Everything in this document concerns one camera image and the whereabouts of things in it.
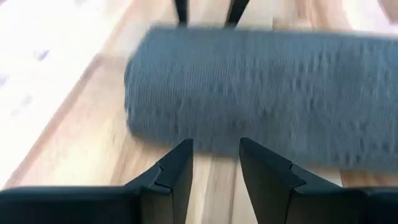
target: rolled towel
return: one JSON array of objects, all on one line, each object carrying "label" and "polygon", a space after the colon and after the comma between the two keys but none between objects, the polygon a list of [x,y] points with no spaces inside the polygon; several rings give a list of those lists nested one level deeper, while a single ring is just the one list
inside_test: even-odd
[{"label": "rolled towel", "polygon": [[233,156],[398,170],[398,43],[358,35],[154,27],[125,73],[131,132]]}]

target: white surface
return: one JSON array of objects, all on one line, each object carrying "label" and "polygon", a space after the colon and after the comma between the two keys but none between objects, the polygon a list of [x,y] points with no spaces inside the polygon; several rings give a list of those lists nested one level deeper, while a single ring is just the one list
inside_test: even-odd
[{"label": "white surface", "polygon": [[398,34],[398,26],[390,24],[378,0],[345,0],[343,8],[354,30]]},{"label": "white surface", "polygon": [[[11,0],[0,7],[0,186],[100,51],[130,2]],[[43,61],[37,52],[49,50]]]}]

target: wood grain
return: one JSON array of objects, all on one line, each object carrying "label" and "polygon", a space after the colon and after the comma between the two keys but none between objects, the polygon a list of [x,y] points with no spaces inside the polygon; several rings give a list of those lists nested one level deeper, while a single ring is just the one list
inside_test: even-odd
[{"label": "wood grain", "polygon": [[386,13],[391,24],[398,23],[398,1],[379,0],[379,4]]},{"label": "wood grain", "polygon": [[[252,0],[240,27],[351,29],[342,1]],[[220,10],[212,4],[225,7]],[[228,1],[191,1],[193,26],[224,24]],[[96,56],[51,128],[31,150],[7,187],[18,185],[122,185],[170,150],[131,136],[126,129],[123,75],[127,58],[152,24],[175,24],[171,0],[134,1],[108,45]],[[343,186],[396,185],[394,175],[309,167]],[[240,163],[194,155],[187,223],[256,223]]]}]

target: black furniture leg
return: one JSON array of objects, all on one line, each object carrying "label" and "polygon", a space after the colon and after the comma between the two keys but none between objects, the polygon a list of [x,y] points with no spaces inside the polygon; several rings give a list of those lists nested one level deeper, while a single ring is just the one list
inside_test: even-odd
[{"label": "black furniture leg", "polygon": [[19,187],[0,192],[0,223],[184,224],[192,184],[185,140],[120,187]]},{"label": "black furniture leg", "polygon": [[174,0],[180,25],[188,24],[188,0]]},{"label": "black furniture leg", "polygon": [[241,19],[249,0],[231,0],[226,19],[226,26],[236,26]]},{"label": "black furniture leg", "polygon": [[239,157],[259,224],[398,223],[398,188],[341,188],[248,138]]}]

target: gray rolled towel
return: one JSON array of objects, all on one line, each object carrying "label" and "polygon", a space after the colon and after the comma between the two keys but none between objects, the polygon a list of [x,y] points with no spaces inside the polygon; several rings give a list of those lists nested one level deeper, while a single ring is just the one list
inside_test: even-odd
[{"label": "gray rolled towel", "polygon": [[299,164],[398,170],[398,43],[343,34],[155,27],[125,74],[131,132]]}]

